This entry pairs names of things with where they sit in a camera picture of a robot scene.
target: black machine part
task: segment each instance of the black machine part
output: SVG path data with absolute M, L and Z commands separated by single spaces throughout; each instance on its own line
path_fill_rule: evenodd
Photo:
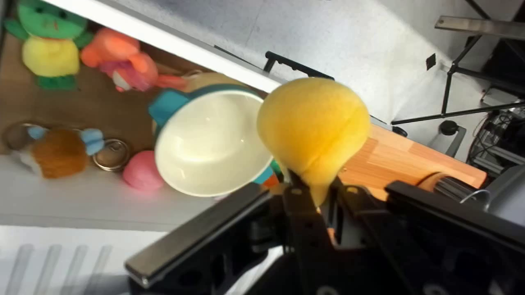
M 525 293 L 525 229 L 395 181 L 389 199 L 335 181 L 325 217 L 300 181 L 248 184 L 126 261 L 131 293 L 225 293 L 266 250 L 248 293 Z

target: orange toy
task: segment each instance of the orange toy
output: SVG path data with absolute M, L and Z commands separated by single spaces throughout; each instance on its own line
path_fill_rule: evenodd
M 103 27 L 84 47 L 80 58 L 113 78 L 117 89 L 148 89 L 151 86 L 184 88 L 185 80 L 176 75 L 161 75 L 154 60 L 141 52 L 140 42 L 126 34 Z

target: wooden board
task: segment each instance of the wooden board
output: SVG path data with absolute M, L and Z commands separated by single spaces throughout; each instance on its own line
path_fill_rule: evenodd
M 363 148 L 345 163 L 340 176 L 343 183 L 364 184 L 374 196 L 386 199 L 384 186 L 394 179 L 415 184 L 433 171 L 473 186 L 481 186 L 486 178 L 486 171 L 479 168 L 376 125 Z

